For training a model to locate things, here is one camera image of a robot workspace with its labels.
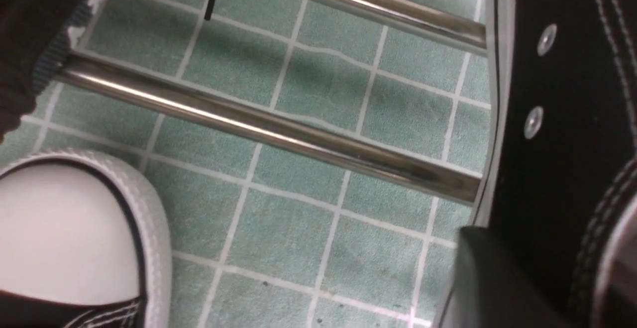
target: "chrome bar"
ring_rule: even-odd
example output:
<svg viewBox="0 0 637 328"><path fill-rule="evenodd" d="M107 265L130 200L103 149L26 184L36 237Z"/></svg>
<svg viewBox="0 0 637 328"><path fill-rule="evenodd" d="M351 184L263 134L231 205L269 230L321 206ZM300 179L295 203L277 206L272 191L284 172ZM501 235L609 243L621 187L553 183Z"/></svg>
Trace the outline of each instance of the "chrome bar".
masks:
<svg viewBox="0 0 637 328"><path fill-rule="evenodd" d="M71 54L56 80L345 169L471 205L480 178L273 113Z"/></svg>
<svg viewBox="0 0 637 328"><path fill-rule="evenodd" d="M450 47L487 55L485 26L408 0L314 0Z"/></svg>

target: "white rubber toe cap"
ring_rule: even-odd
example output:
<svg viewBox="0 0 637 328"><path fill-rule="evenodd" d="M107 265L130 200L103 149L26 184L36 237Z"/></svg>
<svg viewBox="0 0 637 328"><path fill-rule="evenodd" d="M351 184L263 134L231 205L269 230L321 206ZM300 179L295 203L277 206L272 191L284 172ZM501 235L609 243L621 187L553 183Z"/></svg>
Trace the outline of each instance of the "white rubber toe cap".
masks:
<svg viewBox="0 0 637 328"><path fill-rule="evenodd" d="M82 169L41 163L0 179L0 290L72 305L139 296L137 256L112 192Z"/></svg>

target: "stainless steel bar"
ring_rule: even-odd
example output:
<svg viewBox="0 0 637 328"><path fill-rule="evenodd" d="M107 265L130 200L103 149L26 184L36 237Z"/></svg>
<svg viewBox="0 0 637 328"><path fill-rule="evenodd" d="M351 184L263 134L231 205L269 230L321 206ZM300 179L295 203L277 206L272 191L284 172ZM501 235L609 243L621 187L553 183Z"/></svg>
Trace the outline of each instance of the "stainless steel bar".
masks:
<svg viewBox="0 0 637 328"><path fill-rule="evenodd" d="M485 26L408 0L314 0L450 47L487 55Z"/></svg>
<svg viewBox="0 0 637 328"><path fill-rule="evenodd" d="M476 176L84 54L71 54L56 80L459 203L472 204L478 192Z"/></svg>

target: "floor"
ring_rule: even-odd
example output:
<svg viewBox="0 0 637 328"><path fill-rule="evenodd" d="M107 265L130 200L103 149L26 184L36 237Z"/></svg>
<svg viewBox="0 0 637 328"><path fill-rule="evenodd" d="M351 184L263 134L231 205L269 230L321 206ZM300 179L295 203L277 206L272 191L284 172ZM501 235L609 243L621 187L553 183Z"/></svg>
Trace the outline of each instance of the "floor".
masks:
<svg viewBox="0 0 637 328"><path fill-rule="evenodd" d="M412 0L484 22L482 0ZM82 51L466 172L487 151L484 58L308 0L108 0ZM53 84L2 145L145 172L174 248L171 326L427 327L470 209Z"/></svg>

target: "dark fabric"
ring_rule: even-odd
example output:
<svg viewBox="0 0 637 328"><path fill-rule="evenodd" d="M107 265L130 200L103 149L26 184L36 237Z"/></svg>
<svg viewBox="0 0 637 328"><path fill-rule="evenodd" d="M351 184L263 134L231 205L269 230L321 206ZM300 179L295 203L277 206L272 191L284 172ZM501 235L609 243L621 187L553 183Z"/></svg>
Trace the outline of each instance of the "dark fabric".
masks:
<svg viewBox="0 0 637 328"><path fill-rule="evenodd" d="M597 262L637 185L637 0L517 0L514 65L490 229L539 291L589 324ZM537 43L557 24L544 56ZM531 140L535 106L543 124Z"/></svg>
<svg viewBox="0 0 637 328"><path fill-rule="evenodd" d="M61 305L0 292L0 326L3 328L80 328L101 322L103 328L134 327L141 300L105 306Z"/></svg>

